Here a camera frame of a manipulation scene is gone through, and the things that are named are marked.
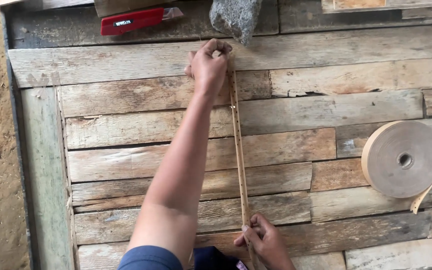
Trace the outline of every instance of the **gray stone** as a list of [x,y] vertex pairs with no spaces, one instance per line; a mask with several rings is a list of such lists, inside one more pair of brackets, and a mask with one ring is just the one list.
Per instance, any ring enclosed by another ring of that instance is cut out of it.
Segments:
[[213,28],[248,46],[258,22],[262,0],[214,0],[209,18]]

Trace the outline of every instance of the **hand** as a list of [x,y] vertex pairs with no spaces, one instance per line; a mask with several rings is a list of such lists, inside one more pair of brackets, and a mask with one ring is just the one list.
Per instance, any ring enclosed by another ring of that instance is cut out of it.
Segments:
[[295,270],[279,230],[259,213],[252,216],[250,221],[252,228],[243,225],[243,233],[234,240],[234,245],[245,246],[246,236],[266,267],[271,270]]
[[[202,91],[213,99],[218,95],[223,87],[228,57],[232,50],[227,42],[213,38],[202,42],[198,51],[189,52],[189,65],[184,69],[184,73],[195,79],[195,91]],[[213,58],[215,51],[221,53]]]

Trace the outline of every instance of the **red utility knife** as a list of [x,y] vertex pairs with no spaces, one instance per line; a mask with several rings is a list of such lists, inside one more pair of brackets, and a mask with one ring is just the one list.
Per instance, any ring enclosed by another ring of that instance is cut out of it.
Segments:
[[157,8],[103,18],[101,35],[121,35],[139,28],[155,26],[163,20],[183,16],[179,8]]

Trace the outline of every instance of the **perforated paper tape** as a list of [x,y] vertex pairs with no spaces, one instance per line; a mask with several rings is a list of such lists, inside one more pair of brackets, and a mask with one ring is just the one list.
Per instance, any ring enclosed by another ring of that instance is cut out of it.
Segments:
[[361,156],[363,174],[379,192],[415,197],[411,210],[432,187],[432,128],[417,121],[394,121],[368,139]]

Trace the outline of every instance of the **blue sleeve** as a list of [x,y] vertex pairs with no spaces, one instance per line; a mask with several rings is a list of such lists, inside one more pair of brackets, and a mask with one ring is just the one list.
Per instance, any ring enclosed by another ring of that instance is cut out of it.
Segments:
[[117,270],[183,270],[180,260],[171,251],[153,245],[130,249]]

